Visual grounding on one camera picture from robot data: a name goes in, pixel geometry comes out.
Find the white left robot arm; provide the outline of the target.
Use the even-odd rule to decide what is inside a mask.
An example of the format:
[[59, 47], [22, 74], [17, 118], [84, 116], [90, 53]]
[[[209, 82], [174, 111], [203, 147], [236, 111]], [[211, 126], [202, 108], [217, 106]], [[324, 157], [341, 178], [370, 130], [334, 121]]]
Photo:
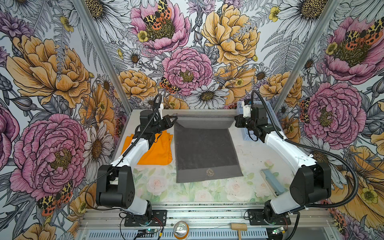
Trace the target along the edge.
[[156, 135], [172, 128], [177, 119], [177, 116], [162, 116], [161, 109], [141, 111], [140, 124], [129, 147], [111, 164], [98, 169], [98, 206], [120, 208], [136, 216], [152, 218], [150, 202], [136, 196], [133, 170], [155, 143]]

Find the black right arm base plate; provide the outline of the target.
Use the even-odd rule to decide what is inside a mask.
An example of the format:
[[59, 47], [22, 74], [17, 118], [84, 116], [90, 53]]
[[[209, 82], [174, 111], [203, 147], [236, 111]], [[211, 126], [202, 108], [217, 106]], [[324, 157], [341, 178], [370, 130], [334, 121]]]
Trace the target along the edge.
[[287, 213], [275, 214], [269, 209], [248, 209], [244, 217], [249, 220], [251, 226], [289, 226], [292, 224]]

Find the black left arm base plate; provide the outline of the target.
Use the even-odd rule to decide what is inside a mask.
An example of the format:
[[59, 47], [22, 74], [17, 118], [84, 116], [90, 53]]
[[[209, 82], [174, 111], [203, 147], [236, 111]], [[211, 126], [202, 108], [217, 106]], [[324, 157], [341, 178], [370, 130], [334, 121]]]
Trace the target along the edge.
[[167, 210], [152, 210], [144, 215], [129, 214], [124, 221], [125, 227], [165, 227]]

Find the grey garment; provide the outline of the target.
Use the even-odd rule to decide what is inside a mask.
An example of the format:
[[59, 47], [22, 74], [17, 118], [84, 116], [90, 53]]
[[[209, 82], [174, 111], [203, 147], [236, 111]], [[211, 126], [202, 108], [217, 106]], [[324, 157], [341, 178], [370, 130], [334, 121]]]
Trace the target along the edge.
[[233, 116], [177, 116], [173, 129], [178, 184], [243, 176], [229, 131]]

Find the orange drawstring shorts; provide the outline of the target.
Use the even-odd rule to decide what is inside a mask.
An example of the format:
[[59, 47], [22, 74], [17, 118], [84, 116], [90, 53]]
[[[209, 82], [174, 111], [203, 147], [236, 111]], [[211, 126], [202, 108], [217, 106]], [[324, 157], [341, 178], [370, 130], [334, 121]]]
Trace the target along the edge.
[[138, 165], [169, 165], [172, 160], [171, 143], [173, 135], [167, 131], [156, 134], [156, 142], [153, 143], [148, 152], [146, 152], [138, 162]]

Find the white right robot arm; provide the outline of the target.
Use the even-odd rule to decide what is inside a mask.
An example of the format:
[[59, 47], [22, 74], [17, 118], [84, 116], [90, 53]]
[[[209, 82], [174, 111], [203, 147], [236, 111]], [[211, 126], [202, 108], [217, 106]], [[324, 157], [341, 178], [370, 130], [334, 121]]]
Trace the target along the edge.
[[275, 125], [267, 107], [242, 103], [240, 109], [241, 113], [235, 117], [235, 126], [253, 132], [258, 140], [278, 153], [294, 173], [290, 189], [267, 201], [255, 219], [274, 224], [287, 217], [289, 212], [305, 209], [331, 196], [331, 168], [327, 164], [318, 163], [296, 143], [289, 143], [284, 132]]

